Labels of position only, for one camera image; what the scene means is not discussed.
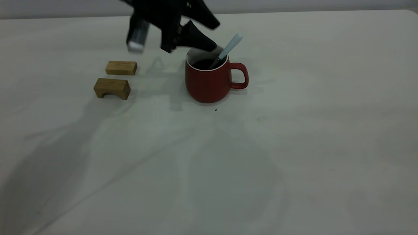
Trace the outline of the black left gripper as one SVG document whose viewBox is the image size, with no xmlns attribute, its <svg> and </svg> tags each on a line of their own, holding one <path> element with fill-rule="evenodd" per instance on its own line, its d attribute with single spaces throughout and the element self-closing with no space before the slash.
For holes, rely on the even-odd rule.
<svg viewBox="0 0 418 235">
<path fill-rule="evenodd" d="M 177 47 L 212 52 L 217 44 L 204 35 L 192 21 L 180 24 L 182 15 L 215 30 L 220 22 L 203 0 L 132 0 L 130 17 L 130 51 L 142 53 L 150 25 L 161 30 L 161 49 L 171 53 Z"/>
</svg>

